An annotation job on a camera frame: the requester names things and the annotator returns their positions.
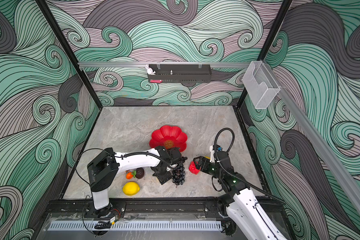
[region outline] black cable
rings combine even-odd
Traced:
[[[157,158],[158,160],[168,164],[168,167],[170,169],[174,169],[174,167],[171,167],[171,163],[170,162],[167,162],[166,160],[162,159],[161,157],[157,156],[157,155],[154,155],[153,153],[150,153],[150,152],[131,152],[131,153],[128,153],[128,154],[125,154],[123,155],[122,157],[130,157],[130,156],[135,156],[135,155],[145,155],[145,156],[151,156],[151,157],[155,157]]]
[[[220,190],[217,190],[216,187],[215,187],[215,185],[213,184],[213,178],[214,178],[214,176],[212,176],[212,187],[213,187],[216,191],[221,192],[221,191],[223,190],[223,187],[221,187]]]
[[[82,177],[79,175],[79,173],[77,172],[77,168],[75,168],[75,172],[76,172],[76,174],[77,174],[83,181],[85,181],[88,185],[90,185],[89,182],[87,182],[84,178],[82,178]]]
[[[230,128],[228,128],[228,127],[221,129],[221,130],[216,134],[215,142],[214,142],[214,144],[213,144],[213,150],[215,151],[215,155],[216,155],[216,160],[215,160],[215,161],[219,163],[220,168],[223,169],[227,174],[231,175],[232,177],[234,177],[234,178],[236,178],[236,179],[244,182],[245,184],[249,185],[251,188],[253,188],[253,189],[261,192],[262,194],[264,194],[264,195],[266,195],[266,196],[269,196],[270,198],[273,198],[273,199],[275,199],[275,200],[278,200],[278,201],[281,202],[282,204],[285,204],[285,201],[284,201],[283,199],[281,199],[281,198],[279,198],[279,197],[276,197],[276,196],[274,196],[274,195],[272,195],[272,194],[269,194],[269,193],[267,193],[266,191],[264,191],[263,189],[256,187],[255,185],[251,184],[250,182],[247,182],[245,179],[241,179],[240,177],[237,177],[237,176],[231,174],[229,171],[227,171],[227,170],[221,165],[221,160],[219,159],[219,155],[217,154],[217,139],[219,138],[221,132],[223,132],[223,131],[225,131],[225,130],[228,130],[228,131],[230,131],[230,132],[232,133],[231,145],[229,146],[227,152],[229,152],[229,150],[231,149],[231,147],[232,147],[232,145],[233,145],[233,141],[235,140],[235,134],[233,133],[233,130],[230,129]]]
[[[85,205],[83,206],[83,212],[82,212],[82,215],[81,215],[81,220],[83,221],[83,225],[84,225],[84,227],[86,228],[86,230],[87,230],[88,232],[90,232],[90,233],[92,233],[93,235],[97,236],[95,233],[93,233],[92,231],[90,231],[90,230],[87,228],[87,226],[85,225],[85,223],[84,223],[84,207],[85,207]]]
[[[97,230],[100,230],[100,229],[108,229],[108,228],[111,228],[112,227],[112,223],[110,223],[109,221],[106,222],[106,221],[100,221],[98,222],[100,223],[99,225],[96,225],[94,228],[97,229]]]
[[[86,151],[96,150],[96,149],[97,149],[97,150],[101,150],[101,151],[103,151],[103,152],[106,152],[106,153],[108,154],[108,156],[111,156],[111,155],[112,155],[111,153],[109,153],[109,152],[107,152],[107,151],[105,151],[104,149],[101,149],[101,148],[90,148],[90,149],[87,149],[87,150],[83,151],[81,154],[79,154],[79,155],[77,156],[77,160],[79,160],[80,157],[82,156],[82,154],[85,153]],[[87,182],[84,178],[82,178],[82,177],[79,175],[79,173],[77,172],[77,166],[75,167],[75,172],[76,172],[76,174],[77,174],[83,181],[85,181],[88,185],[90,185],[89,182]]]
[[[263,216],[260,214],[259,210],[257,210],[256,204],[255,204],[255,209],[256,209],[257,213],[259,214],[259,216],[261,217],[261,219],[263,220],[263,222],[265,223],[265,225],[268,227],[269,231],[270,231],[270,232],[273,234],[273,236],[276,238],[276,240],[279,240],[279,239],[277,238],[277,236],[273,233],[273,231],[271,230],[271,228],[268,226],[267,222],[264,220],[264,218],[263,218]]]

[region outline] black metal frame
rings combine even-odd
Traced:
[[[80,153],[82,153],[86,147],[86,144],[88,142],[88,139],[94,129],[94,126],[96,125],[97,119],[101,113],[102,110],[102,104],[94,91],[94,89],[91,86],[91,83],[85,74],[83,70],[80,69],[78,65],[78,60],[71,50],[66,38],[64,37],[60,27],[58,26],[58,23],[56,19],[53,17],[52,12],[50,11],[47,3],[45,0],[35,0],[38,4],[40,10],[42,11],[44,17],[46,18],[48,24],[50,25],[51,29],[53,30],[54,34],[56,35],[58,41],[61,43],[63,50],[67,54],[69,60],[74,65],[77,74],[83,81],[84,85],[88,89],[89,93],[91,94],[92,98],[94,99],[97,107],[99,108],[99,113],[96,117],[96,120],[86,138],[86,141],[83,145],[82,150]],[[291,4],[292,0],[284,0],[281,8],[276,16],[276,19],[271,27],[271,31],[269,32],[269,35],[266,39],[266,42],[258,56],[258,60],[264,60],[271,44],[273,43],[274,38],[276,37],[278,30],[283,22],[283,19],[289,9],[289,6]],[[244,125],[243,118],[240,113],[240,107],[244,103],[245,97],[247,95],[247,90],[244,89],[236,106],[232,106],[236,115],[236,118],[239,122],[240,128],[242,130],[245,142],[247,144],[248,150],[250,152],[250,155],[252,157],[254,166],[256,168],[257,174],[259,176],[261,185],[265,191],[269,192],[269,185],[266,181],[264,172],[261,168],[260,162],[257,158],[256,152],[254,150],[254,147],[252,145],[252,142],[249,138],[249,134],[247,132],[247,129]],[[72,176],[74,174],[74,171],[77,167],[77,164],[80,159],[77,159],[71,173],[69,174],[66,184],[64,185],[64,188],[60,194],[59,200],[52,200],[49,202],[46,211],[43,213],[42,221],[39,223],[38,227],[36,227],[35,232],[32,236],[32,239],[36,239],[38,236],[38,233],[43,226],[43,223],[45,219],[47,218],[49,213],[67,213],[67,212],[82,212],[82,209],[85,205],[92,202],[91,199],[88,200],[63,200],[63,196],[67,190],[67,187],[69,185],[70,180],[72,179]],[[265,211],[273,211],[273,212],[281,212],[283,220],[285,224],[287,225],[287,228],[289,230],[290,236],[295,239],[293,228],[288,221],[287,215],[284,211],[283,206],[275,201],[270,199],[269,197],[262,197],[257,196],[257,200],[261,203],[261,206],[264,208]],[[230,218],[221,218],[221,216],[218,214],[217,210],[217,197],[202,197],[202,198],[194,198],[194,197],[186,197],[186,198],[138,198],[138,199],[110,199],[110,202],[115,206],[125,206],[125,211],[121,212],[122,216],[124,216],[125,213],[193,213],[197,214],[200,213],[206,218],[216,218],[216,220],[220,220],[223,223],[230,222]]]
[[[267,212],[279,212],[286,224],[289,235],[294,239],[292,226],[288,221],[286,212],[283,206],[269,197],[258,196],[263,209]],[[218,197],[178,197],[178,198],[110,198],[110,203],[115,206],[121,213],[121,217],[129,217],[129,214],[194,214],[196,218],[213,218],[221,221],[224,225],[231,222],[231,218],[223,218],[218,212]],[[52,200],[49,202],[42,220],[32,236],[32,240],[36,239],[48,214],[68,214],[68,213],[82,213],[82,210],[92,203],[92,199],[79,200]],[[91,212],[86,214],[86,217],[93,218]]]
[[[239,126],[241,128],[241,132],[243,133],[245,143],[247,144],[248,151],[250,152],[254,167],[256,169],[257,175],[259,176],[260,184],[264,191],[271,192],[267,179],[265,178],[265,174],[263,171],[263,168],[261,167],[260,161],[257,158],[256,151],[253,147],[253,144],[251,142],[250,136],[248,134],[247,128],[244,125],[243,117],[241,116],[241,113],[239,109],[235,106],[232,106],[233,110],[236,114],[237,121],[239,122]]]
[[[287,15],[287,12],[289,10],[289,7],[291,6],[292,1],[293,0],[283,0],[283,2],[281,3],[279,12],[277,13],[276,18],[274,19],[271,30],[269,31],[269,34],[267,36],[267,39],[265,40],[265,43],[261,48],[260,54],[257,57],[257,61],[262,61],[267,56],[267,53],[273,43],[273,40],[276,38],[276,35],[279,32],[281,24],[283,23],[285,15]],[[244,99],[246,96],[247,96],[247,90],[244,89],[239,98],[239,101],[237,102],[236,107],[238,108],[241,107],[241,105],[244,103]]]
[[[91,130],[89,131],[89,134],[88,134],[88,136],[87,136],[87,138],[86,138],[86,140],[85,140],[85,142],[84,142],[84,145],[83,145],[81,151],[79,152],[79,156],[82,154],[82,152],[84,151],[85,147],[87,146],[87,142],[88,142],[88,140],[89,140],[89,137],[90,137],[91,134],[92,134],[93,129],[95,128],[95,125],[96,125],[97,119],[98,119],[99,116],[100,116],[100,113],[101,113],[101,109],[99,110],[99,113],[97,114],[97,117],[96,117],[95,121],[93,122],[93,125],[92,125],[92,127],[91,127]],[[62,199],[62,198],[64,197],[64,194],[65,194],[65,192],[66,192],[66,190],[67,190],[67,188],[68,188],[69,182],[71,181],[71,179],[72,179],[72,177],[73,177],[73,174],[75,173],[75,169],[76,169],[77,164],[79,163],[79,161],[80,161],[80,158],[76,159],[75,164],[74,164],[73,167],[72,167],[71,173],[69,174],[69,176],[68,176],[68,178],[67,178],[67,180],[66,180],[66,182],[65,182],[65,185],[64,185],[64,187],[63,187],[63,189],[62,189],[62,191],[61,191],[61,193],[60,193],[59,199]]]
[[[81,78],[82,82],[86,86],[87,90],[89,91],[90,95],[92,96],[93,100],[95,101],[97,107],[101,110],[102,104],[100,102],[99,97],[97,96],[95,90],[92,88],[91,82],[89,81],[87,75],[83,70],[80,69],[79,65],[77,64],[79,61],[76,58],[76,55],[73,53],[71,47],[68,44],[68,41],[64,37],[58,22],[53,17],[51,10],[49,9],[47,2],[45,0],[35,0],[37,5],[39,6],[41,12],[43,13],[45,19],[47,20],[49,26],[51,27],[52,31],[56,35],[56,38],[60,42],[63,50],[65,51],[66,55],[68,56],[69,60],[75,67],[77,74]]]

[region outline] vent grille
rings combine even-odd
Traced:
[[[97,221],[84,221],[88,229],[94,229]],[[82,221],[52,221],[48,231],[86,230]],[[118,221],[109,230],[113,231],[222,231],[220,221]]]

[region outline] wall-mounted basket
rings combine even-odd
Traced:
[[[265,109],[280,91],[276,76],[268,64],[252,61],[243,76],[243,84],[255,109]]]

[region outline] white rabbit figurine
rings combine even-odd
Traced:
[[[154,75],[156,72],[154,70],[152,70],[152,68],[149,67],[149,65],[145,65],[145,69],[147,70],[147,73],[149,75]]]

